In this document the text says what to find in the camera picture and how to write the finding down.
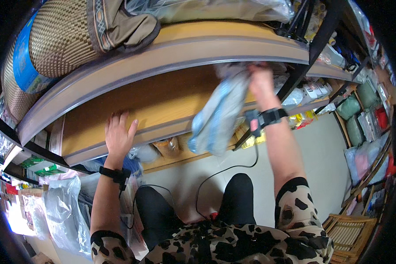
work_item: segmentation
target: green bag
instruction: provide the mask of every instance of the green bag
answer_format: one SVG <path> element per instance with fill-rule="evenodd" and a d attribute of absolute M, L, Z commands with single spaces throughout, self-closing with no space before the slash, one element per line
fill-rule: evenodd
<path fill-rule="evenodd" d="M 359 99 L 365 108 L 370 108 L 372 106 L 378 105 L 381 101 L 375 92 L 373 92 L 371 84 L 369 82 L 364 82 L 356 88 Z"/>
<path fill-rule="evenodd" d="M 346 130 L 348 131 L 349 140 L 353 147 L 357 147 L 364 142 L 364 132 L 359 126 L 356 115 L 353 115 L 346 122 Z"/>
<path fill-rule="evenodd" d="M 361 110 L 361 106 L 359 105 L 358 100 L 355 95 L 349 96 L 339 107 L 337 108 L 337 113 L 343 119 L 348 120 L 354 114 L 358 113 Z"/>

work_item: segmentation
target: wooden crate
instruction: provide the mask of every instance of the wooden crate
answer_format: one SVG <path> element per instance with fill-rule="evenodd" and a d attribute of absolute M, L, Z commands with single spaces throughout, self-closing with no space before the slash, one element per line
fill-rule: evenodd
<path fill-rule="evenodd" d="M 334 243 L 331 263 L 356 263 L 376 224 L 375 218 L 330 214 L 323 228 Z"/>

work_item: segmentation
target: black wrist band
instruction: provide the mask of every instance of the black wrist band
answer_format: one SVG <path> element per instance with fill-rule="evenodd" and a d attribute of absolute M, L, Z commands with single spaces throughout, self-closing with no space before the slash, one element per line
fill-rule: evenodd
<path fill-rule="evenodd" d="M 128 169 L 112 170 L 112 169 L 104 168 L 102 166 L 100 166 L 99 172 L 102 175 L 112 178 L 113 182 L 118 183 L 119 189 L 121 191 L 124 191 L 126 189 L 127 181 L 129 180 L 131 173 L 131 171 Z"/>
<path fill-rule="evenodd" d="M 282 117 L 288 116 L 287 112 L 283 108 L 272 108 L 265 110 L 258 115 L 258 122 L 261 128 L 271 124 L 277 124 L 281 122 Z"/>

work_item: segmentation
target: black pants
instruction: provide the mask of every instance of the black pants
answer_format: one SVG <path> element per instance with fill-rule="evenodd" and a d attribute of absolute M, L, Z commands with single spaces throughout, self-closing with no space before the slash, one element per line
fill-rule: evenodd
<path fill-rule="evenodd" d="M 185 225 L 163 196 L 152 187 L 138 189 L 136 204 L 144 226 L 142 237 L 150 251 L 158 243 L 172 238 Z M 229 225 L 256 224 L 254 187 L 248 175 L 238 173 L 229 181 L 216 219 Z"/>

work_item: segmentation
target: power cord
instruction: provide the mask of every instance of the power cord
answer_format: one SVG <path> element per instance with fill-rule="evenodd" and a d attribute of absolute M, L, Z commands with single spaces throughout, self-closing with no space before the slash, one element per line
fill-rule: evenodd
<path fill-rule="evenodd" d="M 195 195 L 195 210 L 197 211 L 197 213 L 200 214 L 202 217 L 204 217 L 204 219 L 208 220 L 208 218 L 206 218 L 205 215 L 201 214 L 201 213 L 198 211 L 198 196 L 199 196 L 199 191 L 201 190 L 202 185 L 203 185 L 206 181 L 208 181 L 208 180 L 209 180 L 210 178 L 212 178 L 213 176 L 216 176 L 217 174 L 220 174 L 220 173 L 222 173 L 222 172 L 225 172 L 225 171 L 227 171 L 227 170 L 230 170 L 230 169 L 233 169 L 233 168 L 236 168 L 236 167 L 252 168 L 252 167 L 254 167 L 254 166 L 257 164 L 257 162 L 258 162 L 258 157 L 259 157 L 258 147 L 257 147 L 257 144 L 255 144 L 255 162 L 254 162 L 254 164 L 252 164 L 252 165 L 250 165 L 250 166 L 247 166 L 247 165 L 235 165 L 235 166 L 231 166 L 231 167 L 229 167 L 229 168 L 227 168 L 227 169 L 224 169 L 224 170 L 221 170 L 221 171 L 219 171 L 219 172 L 216 172 L 216 173 L 214 173 L 213 175 L 211 175 L 210 177 L 206 178 L 206 179 L 200 184 L 200 186 L 198 187 L 197 193 L 196 193 L 196 195 Z M 169 190 L 168 188 L 162 187 L 162 186 L 159 186 L 159 185 L 155 185 L 155 184 L 145 184 L 145 185 L 141 185 L 139 188 L 147 187 L 147 186 L 160 187 L 160 188 L 165 189 L 166 191 L 168 191 L 169 194 L 170 194 L 170 198 L 171 198 L 171 200 L 172 200 L 172 203 L 173 203 L 173 208 L 175 207 L 173 195 L 172 195 L 172 193 L 170 192 L 170 190 Z M 136 201 L 136 194 L 135 194 L 135 197 L 133 198 L 133 203 L 132 203 L 132 215 L 134 215 L 134 212 L 135 212 L 135 201 Z M 122 220 L 122 223 L 123 223 L 128 229 L 132 229 L 133 226 L 134 226 L 134 224 L 135 224 L 135 218 L 132 219 L 132 226 L 131 226 L 131 227 L 129 227 L 127 224 L 125 224 L 125 222 L 123 222 L 123 220 Z"/>
<path fill-rule="evenodd" d="M 229 167 L 229 168 L 227 168 L 227 169 L 224 169 L 224 170 L 222 170 L 222 171 L 216 172 L 216 173 L 214 173 L 213 175 L 211 175 L 210 177 L 206 178 L 206 179 L 200 184 L 200 186 L 198 187 L 197 194 L 196 194 L 196 196 L 195 196 L 195 210 L 197 211 L 197 213 L 200 214 L 202 217 L 204 217 L 204 219 L 208 220 L 208 218 L 206 218 L 205 215 L 201 214 L 201 213 L 198 211 L 198 196 L 199 196 L 199 191 L 200 191 L 200 189 L 201 189 L 201 187 L 202 187 L 202 184 L 204 184 L 206 181 L 208 181 L 209 179 L 211 179 L 213 176 L 216 176 L 216 175 L 219 174 L 219 173 L 225 172 L 225 171 L 230 170 L 230 169 L 235 168 L 235 167 L 252 168 L 253 166 L 255 166 L 255 165 L 257 164 L 257 162 L 258 162 L 258 157 L 259 157 L 258 148 L 257 148 L 257 144 L 255 143 L 255 162 L 254 162 L 253 165 L 251 165 L 251 166 L 247 166 L 247 165 L 235 165 L 235 166 L 231 166 L 231 167 Z"/>

